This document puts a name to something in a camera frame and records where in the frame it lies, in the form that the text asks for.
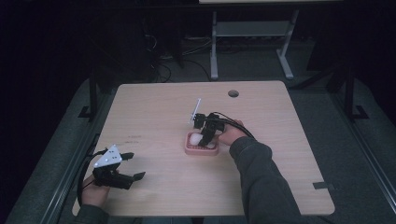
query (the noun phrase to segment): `small container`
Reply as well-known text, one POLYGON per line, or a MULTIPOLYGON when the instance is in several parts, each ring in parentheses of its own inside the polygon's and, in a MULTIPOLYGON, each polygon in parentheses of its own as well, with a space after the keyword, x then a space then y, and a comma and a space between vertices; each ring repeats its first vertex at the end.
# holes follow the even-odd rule
POLYGON ((190 144, 190 137, 193 133, 187 133, 186 142, 184 146, 184 151, 187 155, 194 156, 216 156, 219 154, 219 143, 216 141, 215 146, 212 148, 209 147, 198 147, 190 144))

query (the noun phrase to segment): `wooden table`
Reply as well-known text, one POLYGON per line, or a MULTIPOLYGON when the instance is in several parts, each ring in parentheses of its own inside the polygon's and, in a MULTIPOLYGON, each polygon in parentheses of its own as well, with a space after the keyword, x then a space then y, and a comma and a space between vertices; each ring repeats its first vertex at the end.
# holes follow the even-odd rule
MULTIPOLYGON (((282 175, 303 215, 329 215, 334 205, 323 182, 289 94, 280 81, 132 84, 119 87, 96 150, 116 144, 133 152, 120 173, 146 172, 129 190, 112 189, 106 211, 112 216, 243 215, 239 174, 228 147, 217 156, 184 152, 192 131, 191 111, 220 112, 241 119, 257 140, 274 151, 282 175), (228 92, 239 92, 236 98, 228 92)), ((92 161, 87 176, 92 173, 92 161)), ((78 211, 76 203, 73 213, 78 211)))

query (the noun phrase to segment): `metal stand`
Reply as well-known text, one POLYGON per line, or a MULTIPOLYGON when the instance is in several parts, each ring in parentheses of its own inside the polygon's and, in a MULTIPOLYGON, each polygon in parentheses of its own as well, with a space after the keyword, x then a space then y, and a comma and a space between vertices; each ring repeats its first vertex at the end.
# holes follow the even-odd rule
POLYGON ((277 49, 277 57, 282 65, 285 77, 293 79, 286 59, 286 52, 293 34, 299 10, 294 10, 290 21, 217 21, 217 12, 213 12, 212 52, 210 53, 211 79, 219 78, 218 59, 216 56, 217 36, 285 36, 281 49, 277 49))

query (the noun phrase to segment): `cable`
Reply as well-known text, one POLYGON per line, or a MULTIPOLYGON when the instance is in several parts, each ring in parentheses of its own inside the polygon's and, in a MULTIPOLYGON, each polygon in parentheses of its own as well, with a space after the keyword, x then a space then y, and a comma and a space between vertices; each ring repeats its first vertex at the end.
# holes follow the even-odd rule
POLYGON ((251 132, 247 128, 245 128, 244 126, 236 123, 235 121, 230 121, 228 119, 203 119, 203 121, 217 121, 217 122, 223 122, 223 123, 226 123, 226 124, 230 124, 230 125, 234 126, 235 128, 241 130, 248 137, 255 138, 253 136, 253 134, 251 134, 251 132))
POLYGON ((198 66, 200 66, 200 67, 204 70, 204 72, 205 72, 205 74, 206 74, 206 77, 207 77, 207 79, 209 80, 209 82, 212 81, 212 79, 210 78, 210 75, 206 72, 206 69, 205 69, 200 63, 195 62, 195 61, 191 61, 191 60, 187 60, 187 59, 183 59, 182 61, 188 62, 188 63, 195 63, 195 64, 197 64, 198 66))
POLYGON ((162 81, 162 83, 165 83, 165 82, 169 81, 170 78, 171 78, 171 76, 172 76, 172 70, 171 70, 168 66, 166 66, 166 65, 164 65, 164 64, 162 64, 162 63, 159 63, 158 65, 164 67, 164 68, 167 69, 168 72, 169 72, 168 77, 165 79, 165 81, 162 81))
POLYGON ((95 158, 97 155, 104 155, 107 152, 107 148, 102 150, 102 151, 98 151, 95 154, 91 155, 84 163, 84 166, 81 169, 81 173, 79 174, 79 178, 78 178, 78 184, 77 184, 77 199, 78 199, 78 204, 79 206, 81 206, 82 204, 82 200, 81 200, 81 195, 82 195, 82 190, 85 189, 88 185, 90 185, 91 183, 89 183, 88 185, 86 185, 84 188, 82 187, 82 183, 84 182, 84 177, 85 177, 85 173, 88 169, 88 166, 90 165, 91 161, 93 160, 93 158, 95 158))

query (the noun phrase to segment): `gray sleeve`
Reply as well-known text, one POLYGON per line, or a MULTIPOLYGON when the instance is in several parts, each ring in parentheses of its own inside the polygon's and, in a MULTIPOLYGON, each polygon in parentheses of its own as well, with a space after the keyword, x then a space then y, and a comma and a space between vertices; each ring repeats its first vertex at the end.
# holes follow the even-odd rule
POLYGON ((108 213, 103 211, 100 207, 83 204, 77 216, 71 224, 106 224, 108 220, 108 213))
POLYGON ((305 223, 272 150, 253 138, 238 138, 230 154, 240 173, 242 204, 249 223, 305 223))

